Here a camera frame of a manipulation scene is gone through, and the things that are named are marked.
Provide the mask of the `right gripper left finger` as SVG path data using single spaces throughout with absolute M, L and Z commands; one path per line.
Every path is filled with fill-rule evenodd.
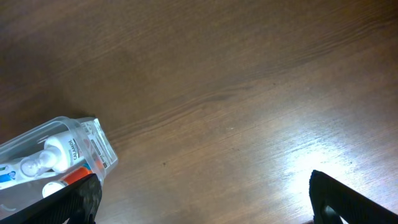
M 102 198 L 96 174 L 90 174 L 1 220 L 1 224 L 95 224 Z

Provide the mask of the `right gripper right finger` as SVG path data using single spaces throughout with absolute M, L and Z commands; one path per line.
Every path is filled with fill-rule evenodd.
M 312 171 L 309 196 L 316 224 L 397 223 L 397 214 L 318 170 Z

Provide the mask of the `orange tube white cap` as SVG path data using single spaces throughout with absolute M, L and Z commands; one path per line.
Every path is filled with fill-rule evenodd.
M 73 184 L 74 182 L 76 182 L 92 173 L 93 172 L 92 172 L 91 168 L 89 167 L 89 165 L 83 164 L 82 166 L 75 169 L 71 173 L 63 176 L 62 178 L 47 183 L 42 189 L 42 196 L 43 196 L 43 198 L 46 198 L 49 195 L 54 194 L 55 192 Z

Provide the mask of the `white lotion bottle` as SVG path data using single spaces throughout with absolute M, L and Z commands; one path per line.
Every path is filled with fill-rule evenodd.
M 47 138 L 44 149 L 21 160 L 21 172 L 38 177 L 49 170 L 64 173 L 85 158 L 71 132 L 65 131 Z

